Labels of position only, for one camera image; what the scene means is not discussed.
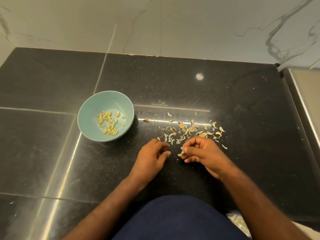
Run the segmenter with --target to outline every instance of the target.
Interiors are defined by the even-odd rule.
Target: light blue bowl
[[[102,114],[102,111],[110,111],[111,118],[118,120],[118,123],[114,125],[118,131],[116,135],[106,135],[103,133],[106,127],[99,127],[98,114]],[[125,119],[122,119],[121,116],[117,118],[117,111],[124,115]],[[134,106],[131,100],[117,91],[103,91],[91,96],[82,104],[78,113],[78,127],[82,134],[90,140],[99,142],[113,141],[121,137],[130,129],[133,121]]]

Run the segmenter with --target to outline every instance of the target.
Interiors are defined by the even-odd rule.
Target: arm
[[[214,141],[194,137],[183,145],[182,150],[182,159],[186,163],[202,163],[212,176],[224,183],[254,239],[310,240],[234,165]]]
[[[105,239],[130,202],[160,172],[166,158],[171,154],[164,151],[168,146],[157,139],[144,145],[129,176],[63,240]]]

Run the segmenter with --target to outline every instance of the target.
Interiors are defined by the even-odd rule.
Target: forearm
[[[221,174],[254,239],[310,240],[236,166]]]
[[[110,234],[130,202],[141,192],[143,185],[127,177],[63,240],[98,240]]]

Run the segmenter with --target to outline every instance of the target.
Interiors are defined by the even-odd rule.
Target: person
[[[171,152],[153,139],[144,145],[127,178],[63,240],[110,237],[128,205],[161,171]],[[238,206],[253,239],[310,240],[208,138],[193,137],[183,145],[182,159],[202,163],[221,180]],[[147,203],[114,235],[122,239],[248,239],[224,215],[190,196],[162,196]]]

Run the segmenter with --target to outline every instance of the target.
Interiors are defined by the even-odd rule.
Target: kitchen counter
[[[128,175],[171,118],[216,121],[226,131],[217,143],[226,155],[293,221],[320,225],[319,175],[275,66],[108,54],[99,76],[104,55],[16,48],[1,67],[1,238],[60,238]],[[76,116],[94,91],[105,90],[126,94],[135,119],[123,137],[97,143],[80,134]],[[176,156],[180,147],[170,146],[163,170],[135,203],[183,194],[222,213],[236,210],[202,165]]]

